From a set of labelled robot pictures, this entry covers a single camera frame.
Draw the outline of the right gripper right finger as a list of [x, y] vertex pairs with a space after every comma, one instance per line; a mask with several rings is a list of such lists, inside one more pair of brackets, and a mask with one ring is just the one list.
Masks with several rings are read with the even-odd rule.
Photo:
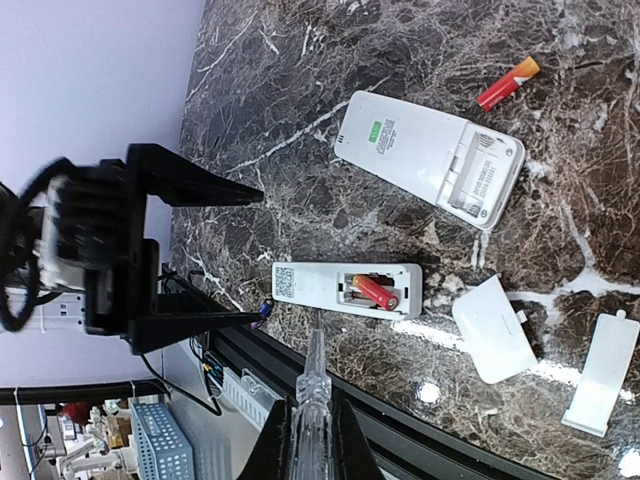
[[383, 480], [351, 403], [341, 390], [332, 399], [332, 459], [338, 480]]

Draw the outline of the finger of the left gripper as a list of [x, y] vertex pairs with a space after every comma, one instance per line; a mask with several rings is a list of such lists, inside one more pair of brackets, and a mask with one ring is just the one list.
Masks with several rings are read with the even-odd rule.
[[169, 206], [245, 206], [264, 200], [262, 191], [214, 175], [158, 144], [130, 144], [126, 164], [139, 191]]
[[128, 321], [127, 343], [134, 355], [171, 346], [202, 334], [260, 322], [259, 312], [232, 311], [187, 294], [161, 294], [160, 306]]

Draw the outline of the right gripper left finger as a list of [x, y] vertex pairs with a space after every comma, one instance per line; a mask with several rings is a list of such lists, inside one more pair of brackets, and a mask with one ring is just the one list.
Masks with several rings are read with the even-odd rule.
[[276, 401], [239, 475], [239, 480], [284, 480], [288, 475], [292, 402]]

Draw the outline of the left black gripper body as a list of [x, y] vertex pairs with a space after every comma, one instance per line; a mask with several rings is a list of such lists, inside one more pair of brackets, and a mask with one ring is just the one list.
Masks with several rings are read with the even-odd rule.
[[85, 331], [132, 335], [156, 313], [159, 244], [144, 237], [152, 162], [104, 160], [82, 186]]

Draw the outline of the clear pen screwdriver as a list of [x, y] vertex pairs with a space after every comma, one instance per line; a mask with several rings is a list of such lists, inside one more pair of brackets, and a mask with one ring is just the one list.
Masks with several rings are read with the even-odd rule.
[[311, 332], [304, 371], [296, 380], [289, 479], [332, 479], [332, 381], [326, 368], [322, 323]]

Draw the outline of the blue purple battery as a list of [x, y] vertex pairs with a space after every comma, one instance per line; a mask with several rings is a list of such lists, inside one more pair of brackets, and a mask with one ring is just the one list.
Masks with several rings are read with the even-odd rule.
[[251, 324], [252, 329], [260, 328], [271, 316], [274, 308], [274, 300], [272, 298], [266, 299], [258, 310], [259, 319]]

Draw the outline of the red orange battery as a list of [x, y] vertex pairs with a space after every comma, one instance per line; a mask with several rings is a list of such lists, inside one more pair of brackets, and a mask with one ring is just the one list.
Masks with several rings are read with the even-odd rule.
[[368, 276], [355, 275], [352, 278], [352, 285], [386, 311], [393, 311], [399, 305], [400, 300], [395, 294]]

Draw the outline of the narrow white battery cover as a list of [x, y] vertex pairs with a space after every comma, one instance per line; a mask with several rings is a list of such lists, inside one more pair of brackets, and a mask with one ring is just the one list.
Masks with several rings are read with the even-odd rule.
[[561, 423], [604, 437], [639, 337], [639, 322], [624, 310], [598, 316], [574, 397]]

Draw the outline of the white remote green buttons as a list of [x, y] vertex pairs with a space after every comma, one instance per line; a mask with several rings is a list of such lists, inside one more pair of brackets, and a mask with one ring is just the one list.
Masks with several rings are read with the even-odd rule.
[[367, 91], [351, 96], [334, 152], [483, 231], [499, 222], [525, 160], [514, 137]]

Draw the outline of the red yellow battery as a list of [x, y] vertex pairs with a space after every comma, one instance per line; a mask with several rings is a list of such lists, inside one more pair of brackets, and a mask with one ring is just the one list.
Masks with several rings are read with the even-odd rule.
[[538, 63], [531, 56], [527, 57], [483, 92], [478, 97], [478, 104], [485, 111], [492, 110], [539, 72]]

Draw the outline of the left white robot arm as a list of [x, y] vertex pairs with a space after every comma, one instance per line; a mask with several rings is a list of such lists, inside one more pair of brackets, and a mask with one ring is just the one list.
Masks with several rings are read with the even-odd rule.
[[143, 355], [256, 313], [163, 294], [160, 247], [147, 238], [147, 201], [246, 206], [261, 191], [216, 176], [157, 144], [124, 159], [42, 169], [20, 194], [1, 193], [1, 328], [71, 328], [124, 339]]

